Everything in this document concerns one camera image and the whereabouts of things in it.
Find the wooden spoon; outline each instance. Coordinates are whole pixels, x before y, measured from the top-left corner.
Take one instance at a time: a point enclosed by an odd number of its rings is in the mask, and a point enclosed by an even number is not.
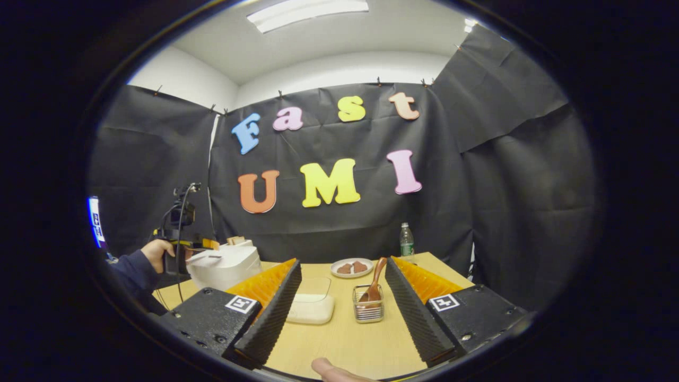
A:
[[[386,258],[380,258],[380,261],[378,261],[378,265],[375,267],[375,276],[373,276],[373,283],[370,284],[368,290],[366,290],[365,293],[361,296],[359,302],[379,301],[382,299],[382,297],[380,297],[380,290],[378,289],[378,281],[380,280],[380,273],[382,272],[382,268],[384,268],[385,264]]]

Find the dark sleeve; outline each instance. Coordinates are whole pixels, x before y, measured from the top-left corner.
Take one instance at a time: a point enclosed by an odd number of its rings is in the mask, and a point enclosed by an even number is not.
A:
[[[160,275],[140,249],[131,255],[121,256],[117,263],[111,264],[111,268],[127,291],[137,299],[153,293],[160,280]]]

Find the foam letter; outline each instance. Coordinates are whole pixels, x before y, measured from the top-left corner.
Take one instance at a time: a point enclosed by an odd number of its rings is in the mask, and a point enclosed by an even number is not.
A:
[[[320,199],[316,195],[316,190],[323,197],[325,204],[333,201],[335,189],[337,189],[337,203],[353,203],[361,199],[361,195],[356,192],[354,185],[354,165],[353,159],[340,159],[335,162],[330,177],[318,163],[309,163],[300,167],[299,171],[305,175],[306,198],[301,202],[304,207],[317,207]]]
[[[259,127],[255,123],[259,120],[259,114],[252,113],[231,130],[231,134],[236,134],[240,142],[240,153],[245,154],[252,150],[259,143],[259,139],[253,135],[259,134]]]
[[[342,122],[360,121],[365,117],[363,100],[359,96],[344,97],[337,102],[337,113]]]
[[[302,126],[301,109],[298,107],[286,107],[279,110],[276,115],[279,118],[274,121],[274,130],[298,130]]]
[[[389,97],[389,102],[393,102],[396,106],[396,112],[404,120],[416,120],[420,116],[417,110],[411,110],[410,104],[415,102],[413,97],[406,97],[404,92],[396,93]]]
[[[391,160],[396,171],[396,189],[397,194],[409,194],[410,192],[417,192],[422,189],[422,184],[415,180],[413,174],[413,167],[410,165],[410,157],[413,152],[410,150],[399,150],[390,152],[386,158]]]
[[[276,204],[276,178],[280,174],[276,170],[264,171],[261,178],[266,181],[266,198],[263,202],[255,200],[255,174],[244,174],[238,177],[240,183],[240,205],[249,213],[265,213]]]

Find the ceiling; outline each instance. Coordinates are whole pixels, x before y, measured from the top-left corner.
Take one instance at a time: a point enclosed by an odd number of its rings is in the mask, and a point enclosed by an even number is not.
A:
[[[173,44],[238,85],[307,60],[366,51],[452,56],[464,16],[433,0],[367,0],[368,12],[321,16],[260,33],[246,16],[282,0],[243,1]]]

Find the person's hand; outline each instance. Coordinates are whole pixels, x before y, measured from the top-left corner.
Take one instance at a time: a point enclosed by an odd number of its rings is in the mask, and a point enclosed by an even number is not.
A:
[[[335,367],[327,358],[316,358],[311,362],[311,368],[320,374],[323,382],[376,382],[373,379],[359,377],[343,368]]]
[[[148,242],[141,249],[141,253],[149,259],[156,273],[163,273],[163,254],[167,251],[172,257],[175,256],[175,249],[169,241],[156,239]]]

